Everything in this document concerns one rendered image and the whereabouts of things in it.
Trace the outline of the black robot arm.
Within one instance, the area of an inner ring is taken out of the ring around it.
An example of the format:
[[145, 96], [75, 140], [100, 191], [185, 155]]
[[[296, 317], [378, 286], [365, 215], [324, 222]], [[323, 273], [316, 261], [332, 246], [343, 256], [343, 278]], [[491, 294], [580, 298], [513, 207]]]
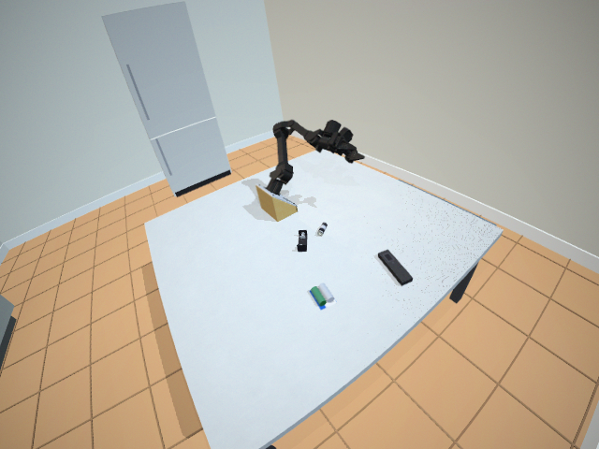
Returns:
[[[290, 129], [287, 129], [287, 127], [290, 127]], [[270, 173], [270, 181], [267, 187], [264, 188], [279, 196], [283, 184], [287, 184], [292, 179], [294, 173], [293, 167], [288, 164], [286, 139], [293, 133], [293, 131], [296, 130], [309, 144], [311, 144], [319, 153], [321, 153], [322, 149], [327, 151], [327, 142], [333, 133], [339, 131], [340, 127], [341, 125], [333, 120], [327, 122], [324, 131], [320, 129], [314, 131], [307, 130], [299, 125], [296, 121], [292, 120], [276, 123], [273, 126], [272, 131], [277, 139], [278, 164], [275, 170]], [[347, 127], [343, 127], [339, 133], [345, 137], [345, 140], [348, 143], [353, 137], [353, 133]]]

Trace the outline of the black and white battery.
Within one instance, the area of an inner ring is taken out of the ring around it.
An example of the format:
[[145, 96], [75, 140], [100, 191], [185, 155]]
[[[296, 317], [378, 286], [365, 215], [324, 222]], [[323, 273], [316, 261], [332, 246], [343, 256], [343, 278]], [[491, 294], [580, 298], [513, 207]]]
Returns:
[[318, 232], [317, 232], [317, 235], [320, 236], [320, 237], [322, 237], [323, 234], [324, 234], [324, 232], [325, 232], [325, 230], [326, 230], [326, 228], [327, 228], [327, 226], [328, 226], [327, 223], [322, 223], [321, 226], [320, 226], [320, 228], [319, 228], [319, 230], [318, 230]]

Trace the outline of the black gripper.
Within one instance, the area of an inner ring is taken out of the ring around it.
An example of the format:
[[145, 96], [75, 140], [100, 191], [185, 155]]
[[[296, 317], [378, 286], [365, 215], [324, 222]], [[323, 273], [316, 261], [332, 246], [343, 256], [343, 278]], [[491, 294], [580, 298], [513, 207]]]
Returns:
[[348, 143], [345, 140], [345, 137], [338, 132], [333, 133], [327, 142], [327, 150], [333, 154], [338, 153], [340, 156], [344, 154], [345, 160], [349, 164], [353, 164], [354, 161], [365, 158], [365, 155], [357, 151], [357, 147]]

